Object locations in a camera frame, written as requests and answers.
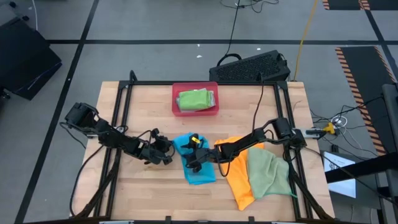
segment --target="wooden table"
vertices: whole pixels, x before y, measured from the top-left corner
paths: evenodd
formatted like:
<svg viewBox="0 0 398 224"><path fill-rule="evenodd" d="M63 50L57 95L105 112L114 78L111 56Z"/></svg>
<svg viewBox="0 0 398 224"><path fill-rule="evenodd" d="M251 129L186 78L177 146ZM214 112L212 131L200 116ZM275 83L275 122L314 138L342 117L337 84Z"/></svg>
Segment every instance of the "wooden table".
<svg viewBox="0 0 398 224"><path fill-rule="evenodd" d="M114 99L118 82L103 82L96 108L99 115L112 119ZM220 110L216 116L175 117L171 110L171 85L134 85L127 125L127 135L137 136L148 129L158 128L160 133L173 139L187 132L204 135L210 145L217 139L230 136L245 136L251 132L253 114L258 103L260 86L219 86ZM285 102L280 91L284 114ZM289 95L297 128L313 126L303 83L289 83ZM122 97L118 125L123 111ZM277 117L275 96L272 87L265 86L256 118L256 127ZM308 139L308 147L318 151L316 140ZM88 141L85 159L100 145L97 139ZM266 149L282 156L283 147L266 143ZM87 163L81 173L75 193L75 213L82 210L92 197L100 181L105 150ZM322 160L313 152L302 150L303 166L309 191L324 210L334 217L330 194L323 171ZM184 178L180 156L165 165L144 165L127 154L122 154L114 198L112 219L164 220L213 220L247 221L254 216L256 221L294 221L291 197L270 195L256 200L244 211L239 211L232 191L214 165L217 181L212 184L189 185ZM302 195L298 198L302 217L305 217ZM104 214L108 193L104 194L101 214Z"/></svg>

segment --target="orange cloth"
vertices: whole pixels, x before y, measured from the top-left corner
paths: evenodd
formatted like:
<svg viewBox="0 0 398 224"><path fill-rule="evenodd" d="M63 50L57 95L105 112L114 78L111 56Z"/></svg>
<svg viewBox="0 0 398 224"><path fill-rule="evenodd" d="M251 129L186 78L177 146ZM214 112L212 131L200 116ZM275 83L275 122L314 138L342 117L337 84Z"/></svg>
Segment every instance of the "orange cloth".
<svg viewBox="0 0 398 224"><path fill-rule="evenodd" d="M230 137L225 140L217 140L215 144L221 144L226 142L236 142L241 137ZM263 149L264 143L256 144L253 147ZM230 164L229 173L226 179L231 186L232 193L234 194L238 209L243 211L248 205L254 201L253 193L249 183L248 170L246 168L248 162L248 150L242 151L238 157L236 157ZM228 163L221 164L221 168L226 173L228 169Z"/></svg>

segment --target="yellow clamp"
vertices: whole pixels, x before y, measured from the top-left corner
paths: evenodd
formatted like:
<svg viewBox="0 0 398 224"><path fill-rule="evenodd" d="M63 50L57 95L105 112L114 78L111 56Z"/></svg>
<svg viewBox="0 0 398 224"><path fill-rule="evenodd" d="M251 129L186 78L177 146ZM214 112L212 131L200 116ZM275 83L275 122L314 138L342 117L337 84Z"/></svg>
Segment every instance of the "yellow clamp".
<svg viewBox="0 0 398 224"><path fill-rule="evenodd" d="M333 124L331 122L328 123L328 126L323 128L324 131L330 133L330 134L335 134L335 127L333 126Z"/></svg>
<svg viewBox="0 0 398 224"><path fill-rule="evenodd" d="M200 140L197 139L197 138L195 138L195 137L192 137L191 139L192 139L192 141L194 141L194 142L196 142L196 143L198 143L198 144L200 143Z"/></svg>

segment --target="blue towel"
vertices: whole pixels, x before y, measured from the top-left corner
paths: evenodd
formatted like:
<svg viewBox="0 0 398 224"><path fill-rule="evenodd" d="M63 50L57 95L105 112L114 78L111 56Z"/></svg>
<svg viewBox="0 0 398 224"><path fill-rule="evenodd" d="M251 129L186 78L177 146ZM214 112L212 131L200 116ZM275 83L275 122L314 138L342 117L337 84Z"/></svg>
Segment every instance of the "blue towel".
<svg viewBox="0 0 398 224"><path fill-rule="evenodd" d="M189 137L193 133L184 134L179 136L173 140L173 145L175 150L178 151L180 155L189 154L193 152L193 149L188 149L181 147L189 143ZM203 141L203 147L209 148L209 142L203 137L199 136L199 140ZM189 184L200 185L207 184L216 181L216 174L214 172L213 165L210 162L205 162L201 165L201 170L197 173L194 173L192 169L185 167L187 164L187 160L184 157L181 157L182 167L184 169L184 175Z"/></svg>

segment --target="green cloth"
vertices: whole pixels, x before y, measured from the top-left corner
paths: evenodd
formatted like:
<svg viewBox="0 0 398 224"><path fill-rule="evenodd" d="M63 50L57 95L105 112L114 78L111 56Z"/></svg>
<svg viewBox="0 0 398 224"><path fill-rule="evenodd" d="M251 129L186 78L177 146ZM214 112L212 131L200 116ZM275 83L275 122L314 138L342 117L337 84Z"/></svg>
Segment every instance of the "green cloth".
<svg viewBox="0 0 398 224"><path fill-rule="evenodd" d="M256 147L248 149L248 176L255 199L271 194L297 197L290 189L288 174L288 163L272 152Z"/></svg>
<svg viewBox="0 0 398 224"><path fill-rule="evenodd" d="M207 90L183 91L179 97L180 110L203 110L212 107L211 93Z"/></svg>

